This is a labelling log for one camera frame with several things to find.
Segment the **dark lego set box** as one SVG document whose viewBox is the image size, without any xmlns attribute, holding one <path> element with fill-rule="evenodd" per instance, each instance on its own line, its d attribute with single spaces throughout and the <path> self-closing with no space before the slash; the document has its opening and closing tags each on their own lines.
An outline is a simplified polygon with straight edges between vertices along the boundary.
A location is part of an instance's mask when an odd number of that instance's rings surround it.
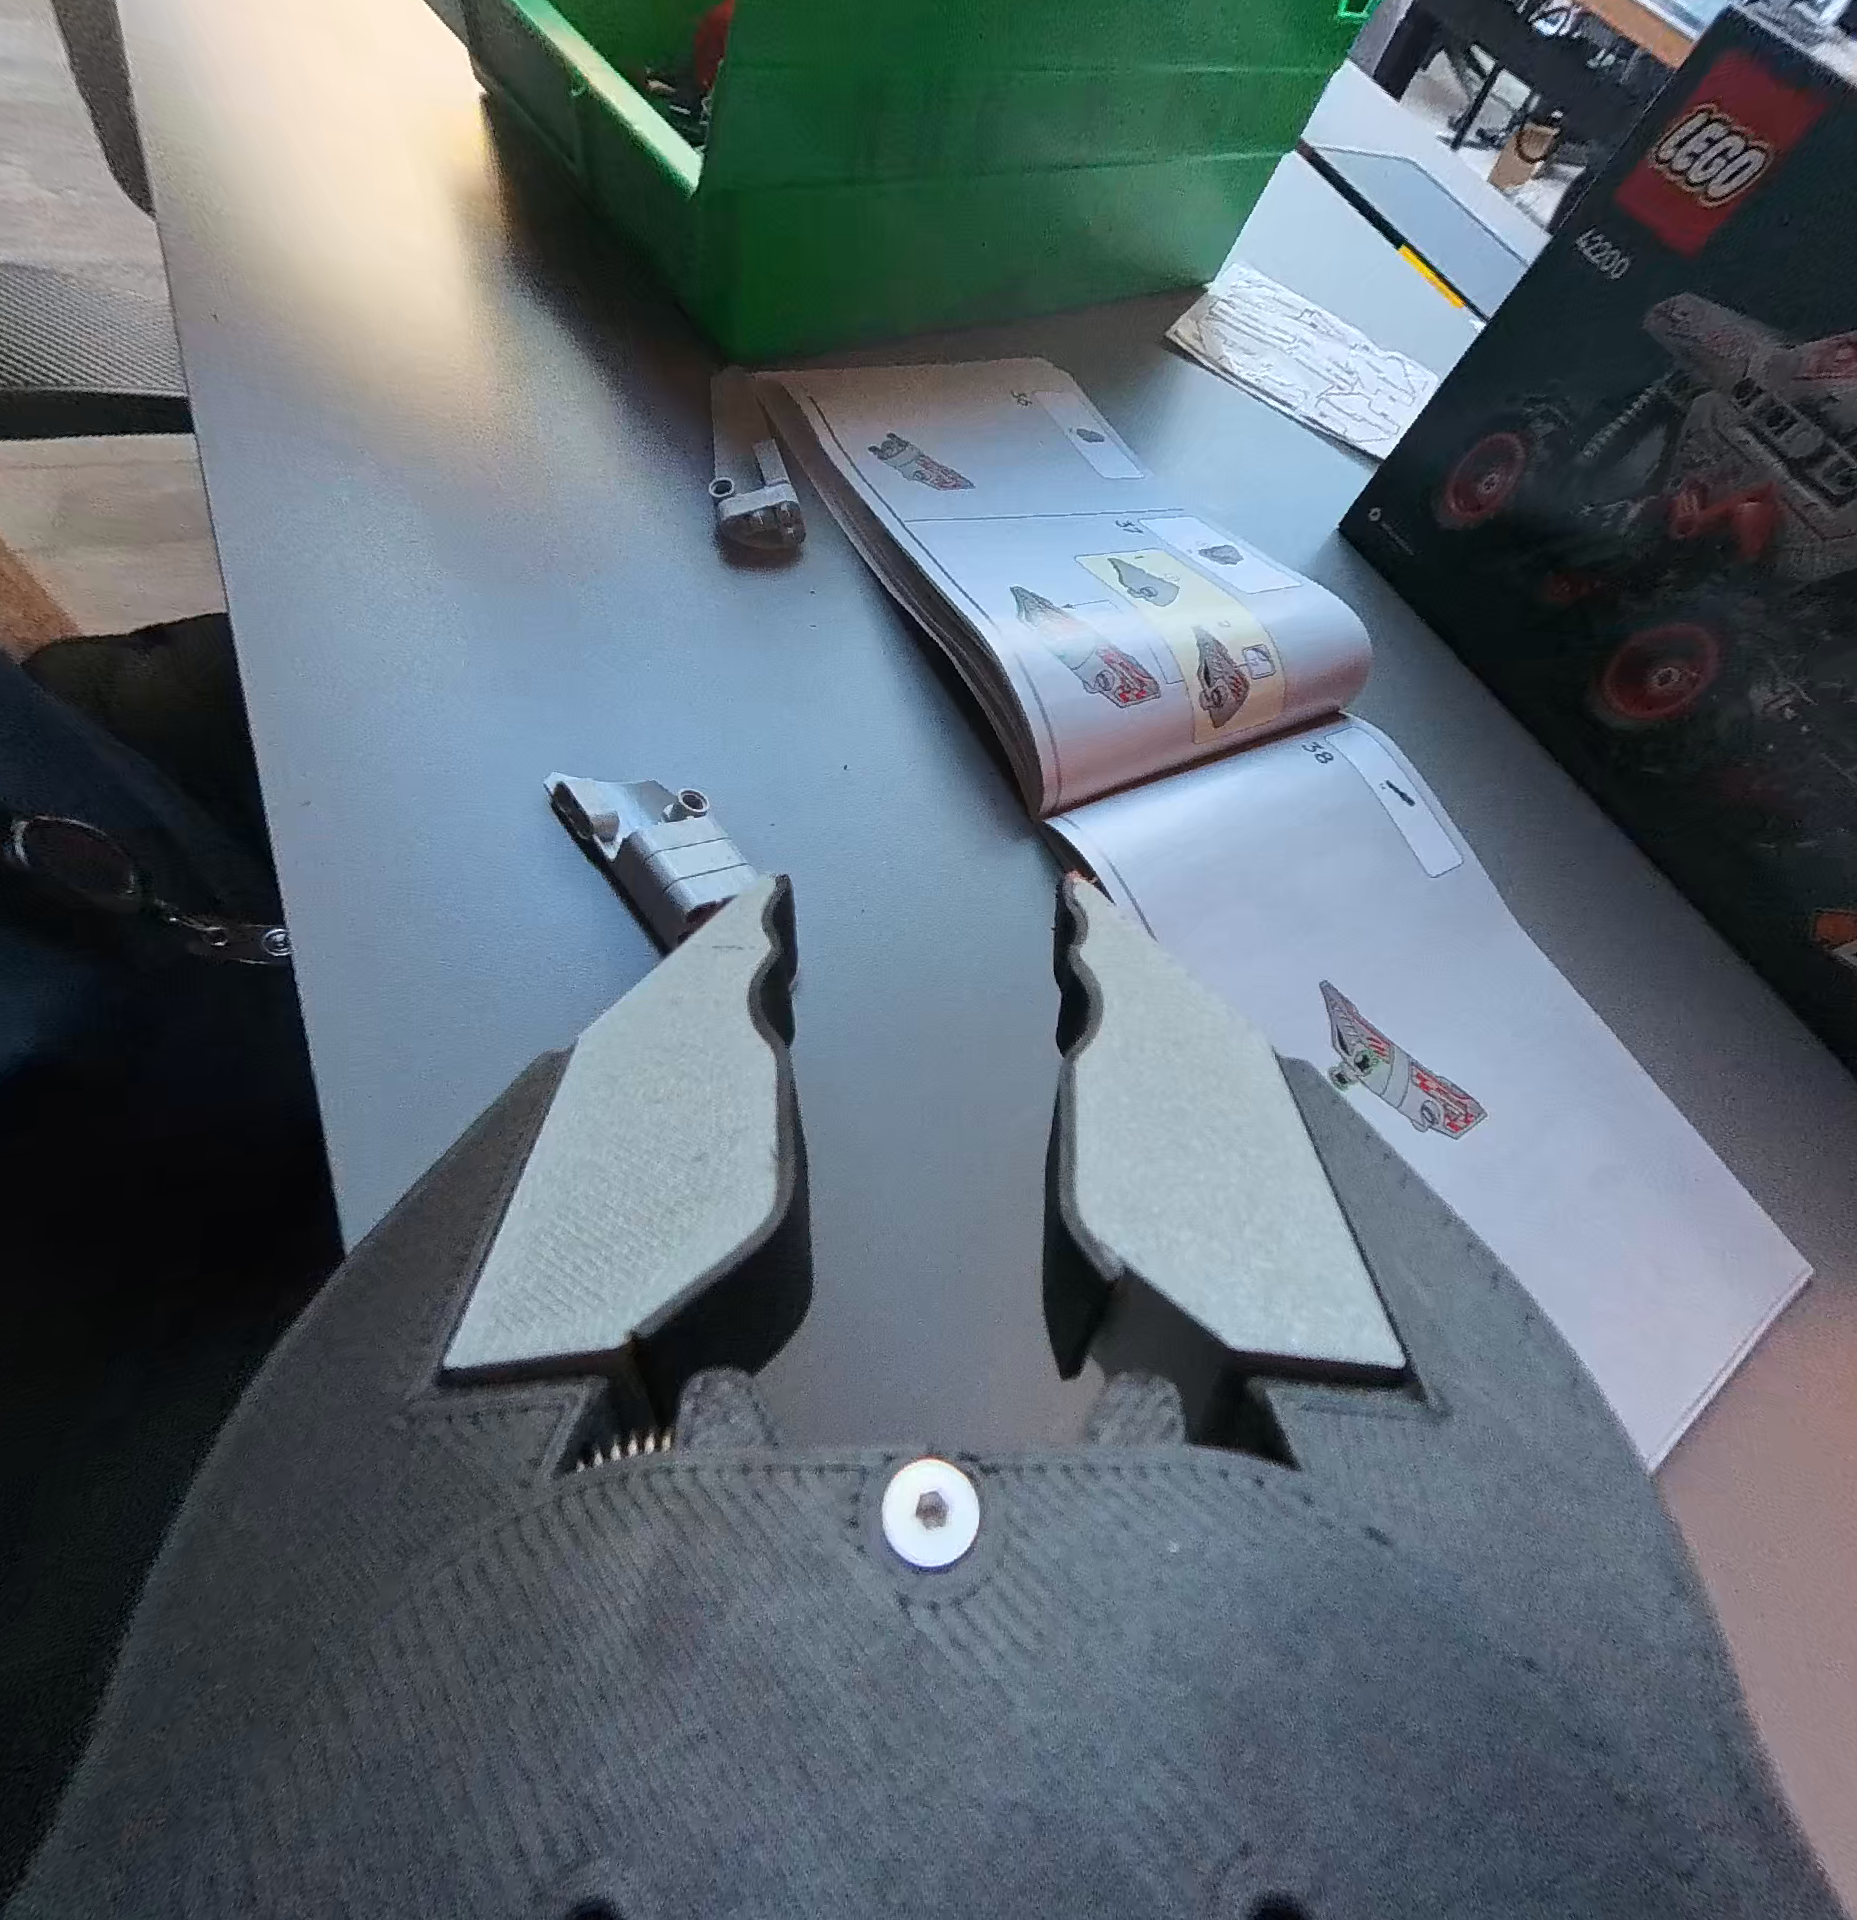
<svg viewBox="0 0 1857 1920">
<path fill-rule="evenodd" d="M 1722 12 L 1339 533 L 1857 1082 L 1857 43 Z"/>
</svg>

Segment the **grey mesh office chair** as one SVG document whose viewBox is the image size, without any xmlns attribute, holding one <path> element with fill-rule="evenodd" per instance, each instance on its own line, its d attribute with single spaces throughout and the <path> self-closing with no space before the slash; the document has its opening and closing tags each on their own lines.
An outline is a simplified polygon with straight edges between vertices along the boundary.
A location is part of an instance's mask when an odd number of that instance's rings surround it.
<svg viewBox="0 0 1857 1920">
<path fill-rule="evenodd" d="M 110 176 L 151 211 L 120 8 L 51 12 Z M 0 259 L 0 443 L 191 431 L 165 303 Z"/>
</svg>

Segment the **white sticker sheet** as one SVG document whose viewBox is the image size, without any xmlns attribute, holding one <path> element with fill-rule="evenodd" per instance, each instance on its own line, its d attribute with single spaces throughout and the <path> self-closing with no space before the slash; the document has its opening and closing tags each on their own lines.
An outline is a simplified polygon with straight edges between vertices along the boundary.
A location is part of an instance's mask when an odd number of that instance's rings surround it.
<svg viewBox="0 0 1857 1920">
<path fill-rule="evenodd" d="M 1164 344 L 1300 426 L 1382 460 L 1418 421 L 1440 376 L 1258 268 L 1221 272 Z"/>
</svg>

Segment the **green plastic bin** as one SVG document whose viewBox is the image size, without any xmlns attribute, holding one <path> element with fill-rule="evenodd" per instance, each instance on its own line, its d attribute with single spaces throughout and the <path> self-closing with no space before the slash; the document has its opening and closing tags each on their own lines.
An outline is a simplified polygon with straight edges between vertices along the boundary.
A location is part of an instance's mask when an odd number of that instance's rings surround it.
<svg viewBox="0 0 1857 1920">
<path fill-rule="evenodd" d="M 498 114 L 737 361 L 1205 286 L 1362 2 L 737 2 L 706 150 L 639 95 L 706 2 L 449 2 Z"/>
</svg>

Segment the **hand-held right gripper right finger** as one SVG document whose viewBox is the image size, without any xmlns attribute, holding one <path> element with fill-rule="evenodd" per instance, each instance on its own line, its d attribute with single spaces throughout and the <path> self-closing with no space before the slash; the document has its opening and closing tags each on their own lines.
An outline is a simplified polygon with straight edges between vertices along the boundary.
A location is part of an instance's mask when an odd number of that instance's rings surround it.
<svg viewBox="0 0 1857 1920">
<path fill-rule="evenodd" d="M 1092 882 L 1054 914 L 1044 1328 L 1064 1377 L 1404 1381 L 1394 1319 L 1253 1023 Z"/>
</svg>

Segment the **pile of small lego pieces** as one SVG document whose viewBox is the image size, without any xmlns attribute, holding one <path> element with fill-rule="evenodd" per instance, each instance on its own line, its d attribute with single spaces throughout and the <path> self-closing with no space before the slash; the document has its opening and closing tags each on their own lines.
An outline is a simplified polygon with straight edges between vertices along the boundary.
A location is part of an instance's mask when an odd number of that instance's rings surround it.
<svg viewBox="0 0 1857 1920">
<path fill-rule="evenodd" d="M 702 5 L 682 57 L 675 64 L 647 64 L 637 78 L 639 95 L 696 153 L 706 150 L 714 124 L 714 87 L 726 64 L 734 12 L 734 2 Z"/>
</svg>

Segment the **grey lego connector piece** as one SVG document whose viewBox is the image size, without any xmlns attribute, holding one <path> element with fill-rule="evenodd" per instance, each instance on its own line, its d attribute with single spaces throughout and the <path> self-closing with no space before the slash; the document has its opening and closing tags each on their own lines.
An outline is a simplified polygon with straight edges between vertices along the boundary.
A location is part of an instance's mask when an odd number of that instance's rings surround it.
<svg viewBox="0 0 1857 1920">
<path fill-rule="evenodd" d="M 718 544 L 740 561 L 790 561 L 803 544 L 803 510 L 785 448 L 745 368 L 709 385 L 709 499 Z"/>
</svg>

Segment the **grey lego sub-assembly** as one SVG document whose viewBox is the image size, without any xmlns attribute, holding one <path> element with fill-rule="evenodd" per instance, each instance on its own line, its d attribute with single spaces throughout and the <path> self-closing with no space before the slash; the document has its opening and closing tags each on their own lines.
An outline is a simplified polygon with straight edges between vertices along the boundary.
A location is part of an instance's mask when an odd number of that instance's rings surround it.
<svg viewBox="0 0 1857 1920">
<path fill-rule="evenodd" d="M 570 841 L 661 949 L 678 949 L 761 882 L 696 789 L 551 774 L 544 793 Z"/>
</svg>

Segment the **open lego instruction booklet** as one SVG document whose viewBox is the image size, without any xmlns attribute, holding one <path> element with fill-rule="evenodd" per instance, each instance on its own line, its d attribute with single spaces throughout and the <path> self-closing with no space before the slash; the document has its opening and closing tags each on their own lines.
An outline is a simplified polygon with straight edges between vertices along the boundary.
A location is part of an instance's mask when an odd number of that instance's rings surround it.
<svg viewBox="0 0 1857 1920">
<path fill-rule="evenodd" d="M 988 714 L 1036 821 L 1509 1266 L 1655 1465 L 1808 1277 L 1348 707 L 1334 592 L 1044 358 L 726 373 Z"/>
</svg>

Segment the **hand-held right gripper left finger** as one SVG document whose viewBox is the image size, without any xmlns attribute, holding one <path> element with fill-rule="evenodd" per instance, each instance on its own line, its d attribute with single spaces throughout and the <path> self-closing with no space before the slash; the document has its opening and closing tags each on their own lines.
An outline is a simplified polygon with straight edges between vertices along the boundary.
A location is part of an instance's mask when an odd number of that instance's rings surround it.
<svg viewBox="0 0 1857 1920">
<path fill-rule="evenodd" d="M 755 877 L 570 1048 L 472 1294 L 455 1383 L 758 1376 L 813 1298 L 795 911 Z"/>
</svg>

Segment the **black frame table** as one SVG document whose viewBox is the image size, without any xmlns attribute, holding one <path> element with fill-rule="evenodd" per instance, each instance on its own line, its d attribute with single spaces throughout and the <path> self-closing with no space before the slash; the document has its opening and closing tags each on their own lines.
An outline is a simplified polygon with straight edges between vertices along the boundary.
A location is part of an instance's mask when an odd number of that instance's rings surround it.
<svg viewBox="0 0 1857 1920">
<path fill-rule="evenodd" d="M 1678 2 L 1376 2 L 1355 64 L 1407 104 L 1432 64 L 1451 153 L 1552 133 L 1541 169 L 1606 160 L 1705 30 Z"/>
</svg>

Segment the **person's dark clothing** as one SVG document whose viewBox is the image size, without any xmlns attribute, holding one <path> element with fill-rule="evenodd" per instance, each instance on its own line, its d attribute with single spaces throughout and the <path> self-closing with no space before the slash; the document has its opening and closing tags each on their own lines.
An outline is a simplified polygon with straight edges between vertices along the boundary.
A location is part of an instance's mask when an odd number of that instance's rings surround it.
<svg viewBox="0 0 1857 1920">
<path fill-rule="evenodd" d="M 0 649 L 0 804 L 284 924 L 223 612 Z M 291 965 L 144 945 L 0 873 L 0 1911 L 209 1439 L 335 1263 Z"/>
</svg>

